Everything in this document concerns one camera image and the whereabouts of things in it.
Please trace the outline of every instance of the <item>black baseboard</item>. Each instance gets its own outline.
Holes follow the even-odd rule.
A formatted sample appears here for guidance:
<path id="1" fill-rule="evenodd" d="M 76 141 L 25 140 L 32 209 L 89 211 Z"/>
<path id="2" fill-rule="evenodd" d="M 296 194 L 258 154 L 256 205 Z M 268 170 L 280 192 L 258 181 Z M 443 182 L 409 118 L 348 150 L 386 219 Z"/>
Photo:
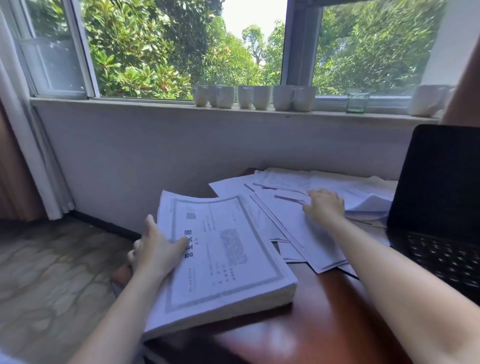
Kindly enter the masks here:
<path id="1" fill-rule="evenodd" d="M 99 218 L 84 214 L 83 212 L 72 210 L 68 213 L 68 215 L 77 218 L 83 222 L 86 222 L 87 224 L 93 225 L 97 228 L 111 232 L 112 234 L 121 236 L 122 238 L 132 240 L 133 242 L 141 238 L 141 234 L 137 232 L 122 228 L 118 225 L 112 224 L 111 222 L 100 220 Z"/>

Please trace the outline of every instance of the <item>person's right arm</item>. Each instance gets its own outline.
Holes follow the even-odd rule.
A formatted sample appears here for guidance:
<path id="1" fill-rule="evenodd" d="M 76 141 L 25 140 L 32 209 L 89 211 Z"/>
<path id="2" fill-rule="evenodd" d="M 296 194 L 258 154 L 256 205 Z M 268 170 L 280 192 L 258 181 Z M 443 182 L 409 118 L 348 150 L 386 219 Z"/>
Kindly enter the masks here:
<path id="1" fill-rule="evenodd" d="M 372 301 L 415 363 L 480 363 L 480 307 L 344 217 L 344 202 L 309 191 L 310 218 L 340 246 Z"/>

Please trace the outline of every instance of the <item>brown curtain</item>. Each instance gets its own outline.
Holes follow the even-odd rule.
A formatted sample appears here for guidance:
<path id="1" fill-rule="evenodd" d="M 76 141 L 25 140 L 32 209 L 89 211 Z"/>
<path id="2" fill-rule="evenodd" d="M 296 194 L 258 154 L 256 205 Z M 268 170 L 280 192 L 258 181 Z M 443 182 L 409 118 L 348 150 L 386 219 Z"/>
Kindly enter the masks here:
<path id="1" fill-rule="evenodd" d="M 0 103 L 0 219 L 44 217 L 40 195 Z"/>
<path id="2" fill-rule="evenodd" d="M 441 124 L 480 126 L 480 37 Z"/>

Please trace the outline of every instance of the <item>window pane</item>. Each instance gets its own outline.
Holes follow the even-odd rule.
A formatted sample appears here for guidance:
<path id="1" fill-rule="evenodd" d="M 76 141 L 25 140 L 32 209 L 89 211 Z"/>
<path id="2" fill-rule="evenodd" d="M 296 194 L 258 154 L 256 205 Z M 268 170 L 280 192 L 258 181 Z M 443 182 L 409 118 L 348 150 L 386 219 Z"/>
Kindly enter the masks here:
<path id="1" fill-rule="evenodd" d="M 421 82 L 448 0 L 371 0 L 324 8 L 312 84 L 410 95 Z"/>
<path id="2" fill-rule="evenodd" d="M 18 44 L 39 95 L 82 95 L 84 81 L 60 0 L 25 0 L 14 16 Z"/>
<path id="3" fill-rule="evenodd" d="M 100 93 L 280 82 L 287 0 L 81 0 Z"/>

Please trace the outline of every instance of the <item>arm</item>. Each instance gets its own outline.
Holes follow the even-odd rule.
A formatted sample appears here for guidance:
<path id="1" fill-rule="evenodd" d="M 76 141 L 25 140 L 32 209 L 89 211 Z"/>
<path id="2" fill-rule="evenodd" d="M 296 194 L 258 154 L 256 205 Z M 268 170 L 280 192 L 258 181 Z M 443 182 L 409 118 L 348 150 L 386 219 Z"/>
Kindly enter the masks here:
<path id="1" fill-rule="evenodd" d="M 132 362 L 158 287 L 180 262 L 189 243 L 187 238 L 169 243 L 151 215 L 145 223 L 147 233 L 129 253 L 134 265 L 133 278 L 69 364 Z"/>
<path id="2" fill-rule="evenodd" d="M 344 217 L 344 202 L 309 191 L 304 211 L 340 246 L 372 301 L 415 363 L 477 363 L 480 308 L 435 275 Z"/>

